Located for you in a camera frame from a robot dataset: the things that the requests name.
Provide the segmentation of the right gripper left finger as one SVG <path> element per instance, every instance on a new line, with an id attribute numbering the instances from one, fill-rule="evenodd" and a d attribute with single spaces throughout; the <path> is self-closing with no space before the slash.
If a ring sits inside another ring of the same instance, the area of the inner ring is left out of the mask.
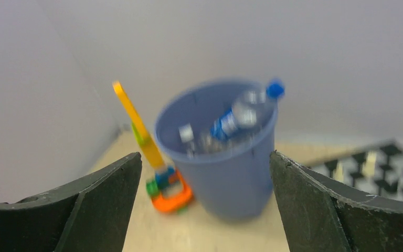
<path id="1" fill-rule="evenodd" d="M 0 203 L 0 251 L 122 251 L 141 173 L 135 152 L 55 189 Z"/>

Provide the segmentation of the Pepsi bottle blue cap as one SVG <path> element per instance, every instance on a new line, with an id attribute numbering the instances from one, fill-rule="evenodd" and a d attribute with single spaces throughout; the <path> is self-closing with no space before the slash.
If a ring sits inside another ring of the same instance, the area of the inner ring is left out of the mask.
<path id="1" fill-rule="evenodd" d="M 229 109 L 199 135 L 204 153 L 217 153 L 252 139 L 264 127 L 284 95 L 281 80 L 256 86 L 242 92 Z"/>

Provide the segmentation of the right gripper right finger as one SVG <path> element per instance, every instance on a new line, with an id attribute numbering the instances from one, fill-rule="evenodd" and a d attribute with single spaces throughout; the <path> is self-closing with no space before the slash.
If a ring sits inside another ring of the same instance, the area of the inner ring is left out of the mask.
<path id="1" fill-rule="evenodd" d="M 270 172 L 290 251 L 403 251 L 403 202 L 347 186 L 277 151 Z"/>

